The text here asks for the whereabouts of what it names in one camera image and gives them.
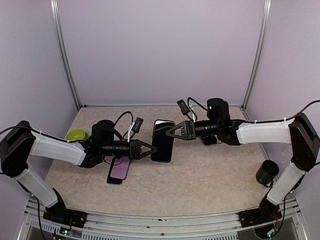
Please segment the black phone case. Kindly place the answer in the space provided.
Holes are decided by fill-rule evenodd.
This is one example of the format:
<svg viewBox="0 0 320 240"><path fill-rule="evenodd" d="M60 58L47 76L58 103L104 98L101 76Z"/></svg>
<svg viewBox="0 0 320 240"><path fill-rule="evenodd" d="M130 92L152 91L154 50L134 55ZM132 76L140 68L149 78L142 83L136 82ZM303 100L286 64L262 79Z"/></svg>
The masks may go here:
<svg viewBox="0 0 320 240"><path fill-rule="evenodd" d="M202 136L200 139L205 146L214 145L218 143L218 140L214 135Z"/></svg>
<svg viewBox="0 0 320 240"><path fill-rule="evenodd" d="M153 125L152 145L157 152L150 155L153 162L170 163L173 154L174 138L167 136L166 131L173 128L175 123L171 120L157 119Z"/></svg>

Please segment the purple phone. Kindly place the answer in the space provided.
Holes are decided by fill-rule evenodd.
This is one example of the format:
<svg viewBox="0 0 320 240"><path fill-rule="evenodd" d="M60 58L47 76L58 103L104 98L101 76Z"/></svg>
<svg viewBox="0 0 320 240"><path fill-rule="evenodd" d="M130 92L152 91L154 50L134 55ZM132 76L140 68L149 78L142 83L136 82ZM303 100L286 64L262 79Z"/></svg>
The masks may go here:
<svg viewBox="0 0 320 240"><path fill-rule="evenodd" d="M127 177L129 166L130 159L128 157L116 158L110 173L110 177L124 180Z"/></svg>

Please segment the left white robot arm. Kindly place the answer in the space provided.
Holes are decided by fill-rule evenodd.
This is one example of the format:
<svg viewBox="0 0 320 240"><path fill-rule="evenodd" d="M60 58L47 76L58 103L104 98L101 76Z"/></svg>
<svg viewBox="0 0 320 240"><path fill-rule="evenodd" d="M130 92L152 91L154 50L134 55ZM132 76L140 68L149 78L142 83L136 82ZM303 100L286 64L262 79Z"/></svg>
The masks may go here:
<svg viewBox="0 0 320 240"><path fill-rule="evenodd" d="M30 156L59 160L90 169L104 157L127 157L140 160L157 152L157 147L139 139L123 139L111 120L100 120L91 127L87 140L66 140L36 130L26 120L4 130L0 142L0 166L4 175L14 178L34 195L57 221L70 218L59 193L50 188L28 165Z"/></svg>

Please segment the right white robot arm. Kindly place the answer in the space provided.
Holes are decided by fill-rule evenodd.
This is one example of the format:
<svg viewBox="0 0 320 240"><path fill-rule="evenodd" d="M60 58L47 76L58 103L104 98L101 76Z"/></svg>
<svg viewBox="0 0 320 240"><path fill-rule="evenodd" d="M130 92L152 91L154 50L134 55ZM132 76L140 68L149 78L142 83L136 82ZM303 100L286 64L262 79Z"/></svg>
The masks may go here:
<svg viewBox="0 0 320 240"><path fill-rule="evenodd" d="M206 107L207 119L182 121L168 129L168 137L184 141L213 136L229 146L253 143L281 143L292 147L290 164L266 195L268 202L256 210L256 218L266 222L275 212L275 206L296 187L304 175L318 164L320 138L302 112L289 118L266 121L231 119L229 104L221 98L210 98Z"/></svg>

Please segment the green bowl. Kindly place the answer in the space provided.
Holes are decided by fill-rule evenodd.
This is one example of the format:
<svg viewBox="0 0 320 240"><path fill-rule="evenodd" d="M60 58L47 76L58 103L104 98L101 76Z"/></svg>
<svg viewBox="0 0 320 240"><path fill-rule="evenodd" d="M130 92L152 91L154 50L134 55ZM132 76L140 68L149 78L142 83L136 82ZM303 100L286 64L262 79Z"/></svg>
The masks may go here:
<svg viewBox="0 0 320 240"><path fill-rule="evenodd" d="M67 136L68 141L86 141L89 138L89 134L84 129L74 129L71 130Z"/></svg>

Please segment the dark green mug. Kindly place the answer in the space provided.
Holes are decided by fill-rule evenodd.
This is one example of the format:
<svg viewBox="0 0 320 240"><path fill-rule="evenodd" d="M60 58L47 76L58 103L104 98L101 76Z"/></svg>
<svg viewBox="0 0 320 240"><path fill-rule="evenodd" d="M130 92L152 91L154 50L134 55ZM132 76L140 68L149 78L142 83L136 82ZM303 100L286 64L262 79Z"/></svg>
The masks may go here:
<svg viewBox="0 0 320 240"><path fill-rule="evenodd" d="M274 178L279 173L278 165L272 160L265 160L256 172L257 182L266 188L271 188L274 184Z"/></svg>

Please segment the front aluminium rail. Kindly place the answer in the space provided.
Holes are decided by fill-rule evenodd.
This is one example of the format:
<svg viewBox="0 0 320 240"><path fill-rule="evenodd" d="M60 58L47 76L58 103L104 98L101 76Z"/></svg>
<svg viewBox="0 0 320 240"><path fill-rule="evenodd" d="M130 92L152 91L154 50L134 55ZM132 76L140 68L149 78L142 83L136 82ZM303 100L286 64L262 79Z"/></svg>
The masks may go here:
<svg viewBox="0 0 320 240"><path fill-rule="evenodd" d="M91 211L77 227L43 219L44 210L34 198L29 200L14 238L25 240L31 230L39 230L67 240L237 240L241 231L252 233L268 225L244 227L237 212L162 217Z"/></svg>

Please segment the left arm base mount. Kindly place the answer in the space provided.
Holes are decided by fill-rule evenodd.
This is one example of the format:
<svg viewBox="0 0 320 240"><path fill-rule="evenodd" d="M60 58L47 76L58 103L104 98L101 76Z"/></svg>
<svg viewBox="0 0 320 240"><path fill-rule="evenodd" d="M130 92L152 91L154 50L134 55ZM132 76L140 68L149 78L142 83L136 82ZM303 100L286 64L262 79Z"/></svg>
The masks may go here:
<svg viewBox="0 0 320 240"><path fill-rule="evenodd" d="M68 225L70 228L77 227L83 229L88 214L84 211L67 208L58 191L54 188L53 191L57 196L57 203L45 208L43 218L55 223Z"/></svg>

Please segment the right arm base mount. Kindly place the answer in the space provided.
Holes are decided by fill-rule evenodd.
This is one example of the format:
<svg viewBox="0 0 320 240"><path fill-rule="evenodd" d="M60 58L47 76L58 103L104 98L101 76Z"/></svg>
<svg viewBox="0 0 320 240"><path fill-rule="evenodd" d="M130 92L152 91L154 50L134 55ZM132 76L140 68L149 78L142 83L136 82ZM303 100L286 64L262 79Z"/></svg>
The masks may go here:
<svg viewBox="0 0 320 240"><path fill-rule="evenodd" d="M283 217L279 204L274 205L265 195L257 208L243 210L238 213L242 228L260 225Z"/></svg>

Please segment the right aluminium frame post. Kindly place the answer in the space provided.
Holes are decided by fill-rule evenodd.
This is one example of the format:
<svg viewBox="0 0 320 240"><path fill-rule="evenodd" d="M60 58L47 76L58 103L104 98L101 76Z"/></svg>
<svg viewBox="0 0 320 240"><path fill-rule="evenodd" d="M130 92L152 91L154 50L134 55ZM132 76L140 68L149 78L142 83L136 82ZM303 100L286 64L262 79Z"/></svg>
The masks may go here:
<svg viewBox="0 0 320 240"><path fill-rule="evenodd" d="M263 55L264 45L265 45L265 38L268 31L268 24L270 19L270 12L271 12L271 6L272 1L271 0L265 0L263 2L263 11L262 11L262 18L261 18L261 24L260 24L260 30L259 30L259 36L257 41L257 47L253 59L253 65L249 76L249 83L244 95L244 99L242 102L242 109L244 112L247 111L250 99L252 97L252 94L254 92L255 83L257 80L257 75L261 63L261 58Z"/></svg>

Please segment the aluminium frame post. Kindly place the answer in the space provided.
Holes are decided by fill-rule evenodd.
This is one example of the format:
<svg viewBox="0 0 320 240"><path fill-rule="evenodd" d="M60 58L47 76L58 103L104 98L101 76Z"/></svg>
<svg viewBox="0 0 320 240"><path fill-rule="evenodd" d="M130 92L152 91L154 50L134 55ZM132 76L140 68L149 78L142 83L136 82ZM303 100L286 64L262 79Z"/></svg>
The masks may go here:
<svg viewBox="0 0 320 240"><path fill-rule="evenodd" d="M82 105L81 105L79 94L76 89L76 85L72 76L72 71L71 71L71 67L68 59L67 49L64 41L64 36L63 36L63 28L62 28L62 23L60 18L58 1L50 0L50 8L51 8L52 18L55 26L55 32L56 32L59 51L62 59L63 69L66 75L66 79L71 92L73 103L75 105L76 110L79 111Z"/></svg>
<svg viewBox="0 0 320 240"><path fill-rule="evenodd" d="M244 95L244 99L242 102L242 109L244 112L247 111L250 99L252 97L252 94L254 92L255 83L257 80L257 75L261 63L261 58L263 55L264 45L265 45L265 38L268 31L268 24L270 19L270 12L271 12L271 6L272 1L271 0L265 0L263 2L263 11L262 11L262 18L261 18L261 24L260 24L260 30L259 30L259 36L257 41L257 47L253 59L253 65L249 76L249 83Z"/></svg>

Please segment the left aluminium frame post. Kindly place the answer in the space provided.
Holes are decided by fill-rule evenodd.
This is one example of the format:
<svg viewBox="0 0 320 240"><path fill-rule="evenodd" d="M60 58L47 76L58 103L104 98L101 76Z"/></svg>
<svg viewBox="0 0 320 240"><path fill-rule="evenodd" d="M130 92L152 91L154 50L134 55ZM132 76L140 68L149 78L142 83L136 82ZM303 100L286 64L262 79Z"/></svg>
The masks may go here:
<svg viewBox="0 0 320 240"><path fill-rule="evenodd" d="M66 75L66 79L71 92L73 103L75 105L76 110L79 111L82 105L81 105L79 94L76 89L76 85L72 76L72 71L71 71L71 67L68 59L67 49L64 41L64 36L63 36L63 28L62 28L62 23L60 18L58 1L50 0L50 8L51 8L52 18L55 26L55 32L56 32L59 51L62 59L63 69Z"/></svg>

